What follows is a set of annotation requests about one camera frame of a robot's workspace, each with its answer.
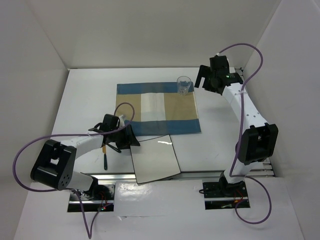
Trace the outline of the clear plastic cup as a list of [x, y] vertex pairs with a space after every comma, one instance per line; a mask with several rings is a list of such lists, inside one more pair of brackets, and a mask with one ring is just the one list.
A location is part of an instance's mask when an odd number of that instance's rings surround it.
[[177, 92], [184, 96], [189, 92], [192, 81], [188, 76], [180, 76], [177, 78], [176, 83]]

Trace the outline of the white square plate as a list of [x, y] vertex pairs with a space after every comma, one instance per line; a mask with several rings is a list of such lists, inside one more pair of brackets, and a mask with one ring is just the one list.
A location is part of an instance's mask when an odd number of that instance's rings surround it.
[[135, 179], [139, 185], [181, 173], [170, 135], [143, 140], [139, 144], [130, 148]]

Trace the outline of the blue beige striped placemat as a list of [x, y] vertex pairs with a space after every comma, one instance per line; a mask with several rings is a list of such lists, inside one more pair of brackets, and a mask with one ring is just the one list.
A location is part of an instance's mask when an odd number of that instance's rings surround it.
[[176, 82], [122, 83], [116, 87], [116, 106], [130, 103], [136, 136], [185, 135], [201, 132], [194, 85], [186, 95]]

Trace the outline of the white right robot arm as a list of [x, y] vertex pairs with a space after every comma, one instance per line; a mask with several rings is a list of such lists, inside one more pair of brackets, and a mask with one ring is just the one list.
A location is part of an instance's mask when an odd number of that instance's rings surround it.
[[195, 87], [223, 96], [240, 122], [235, 159], [220, 175], [218, 182], [220, 194], [232, 197], [244, 186], [245, 176], [273, 155], [279, 130], [259, 113], [240, 75], [230, 72], [225, 55], [217, 54], [209, 62], [209, 66], [199, 67]]

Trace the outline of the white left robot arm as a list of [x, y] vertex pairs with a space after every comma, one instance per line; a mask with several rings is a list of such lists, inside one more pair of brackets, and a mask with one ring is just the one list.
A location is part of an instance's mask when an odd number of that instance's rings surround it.
[[115, 143], [115, 151], [139, 147], [132, 126], [125, 126], [121, 117], [105, 114], [102, 122], [89, 129], [85, 136], [56, 141], [49, 139], [43, 145], [31, 170], [32, 180], [62, 191], [74, 189], [88, 200], [100, 196], [106, 188], [92, 175], [74, 171], [75, 161], [79, 157], [100, 149], [109, 143]]

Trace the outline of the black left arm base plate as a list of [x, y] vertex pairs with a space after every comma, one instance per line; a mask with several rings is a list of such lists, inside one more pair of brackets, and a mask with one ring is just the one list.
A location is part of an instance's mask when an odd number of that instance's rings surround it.
[[79, 199], [81, 199], [84, 212], [97, 212], [98, 210], [102, 212], [113, 212], [115, 188], [115, 184], [100, 185], [93, 195], [88, 195], [78, 190], [77, 194], [79, 197], [77, 197], [74, 192], [71, 192], [67, 212], [80, 213], [82, 211]]

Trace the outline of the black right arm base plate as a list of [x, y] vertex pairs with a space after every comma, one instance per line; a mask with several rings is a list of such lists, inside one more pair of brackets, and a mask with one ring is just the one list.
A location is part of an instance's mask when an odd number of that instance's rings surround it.
[[206, 210], [225, 210], [238, 208], [250, 208], [246, 184], [242, 181], [231, 189], [222, 189], [218, 182], [203, 182], [202, 189], [198, 191], [204, 197]]

